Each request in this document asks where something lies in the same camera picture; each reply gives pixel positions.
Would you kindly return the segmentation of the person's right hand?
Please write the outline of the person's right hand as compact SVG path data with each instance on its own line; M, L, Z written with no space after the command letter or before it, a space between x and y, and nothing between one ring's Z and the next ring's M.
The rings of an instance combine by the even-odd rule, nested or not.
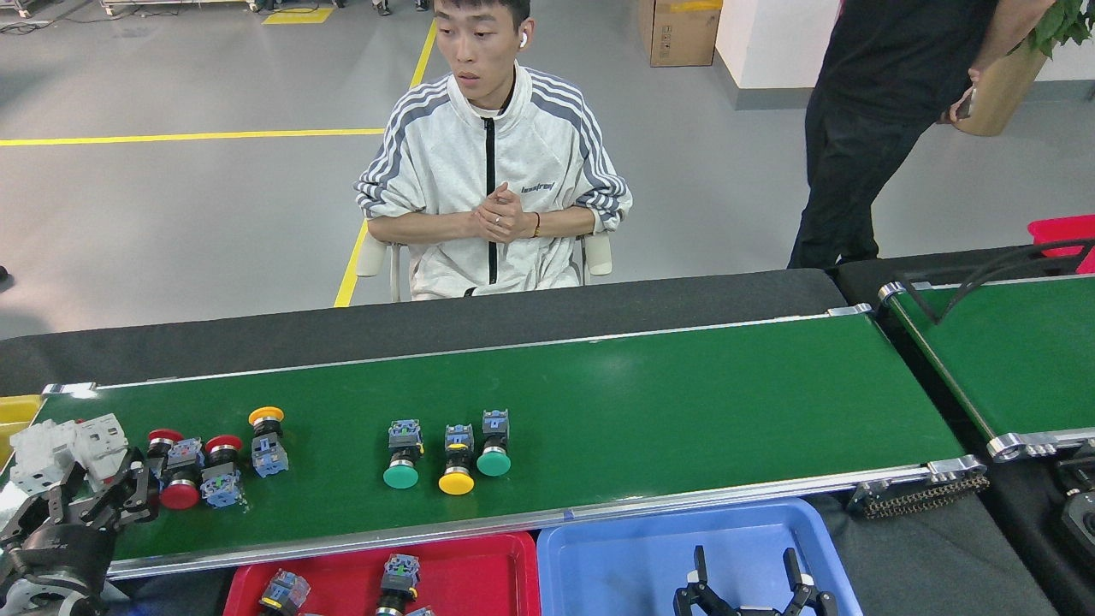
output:
M525 211L517 198L488 196L471 213L472 229L480 239L510 243L520 239Z

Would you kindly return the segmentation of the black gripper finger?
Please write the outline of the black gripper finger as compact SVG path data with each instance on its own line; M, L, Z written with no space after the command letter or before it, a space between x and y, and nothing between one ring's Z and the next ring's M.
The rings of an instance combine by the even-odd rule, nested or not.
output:
M774 611L774 615L802 615L802 611L810 608L814 615L838 615L838 600L832 592L820 591L809 574L802 573L794 548L783 553L786 576L789 579L791 600L786 609Z
M695 568L687 574L687 584L675 592L675 615L692 615L693 607L704 615L738 615L731 605L721 598L707 583L707 561L703 546L695 546Z

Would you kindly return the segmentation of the person's hand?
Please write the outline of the person's hand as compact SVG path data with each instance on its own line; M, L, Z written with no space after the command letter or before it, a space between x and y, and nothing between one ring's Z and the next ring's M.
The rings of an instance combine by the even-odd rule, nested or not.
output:
M946 120L950 124L967 120L973 114L975 94L977 94L980 75L981 71L978 69L970 68L968 70L970 85L963 93L963 96L950 105L946 114Z

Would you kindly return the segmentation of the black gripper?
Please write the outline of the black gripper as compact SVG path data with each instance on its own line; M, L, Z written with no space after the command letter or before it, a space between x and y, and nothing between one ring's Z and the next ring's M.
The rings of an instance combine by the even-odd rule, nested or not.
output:
M62 580L83 591L102 591L112 562L116 531L159 514L159 481L140 449L127 449L104 488L72 500L57 487L31 496L3 526L3 548L18 578L51 584ZM87 511L87 525L83 515Z

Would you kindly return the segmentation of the person's left hand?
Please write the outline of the person's left hand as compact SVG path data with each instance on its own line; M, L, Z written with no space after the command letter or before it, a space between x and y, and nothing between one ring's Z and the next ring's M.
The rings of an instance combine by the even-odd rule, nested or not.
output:
M525 210L523 202L507 182L491 191L485 202L492 237L502 243L535 237L539 216Z

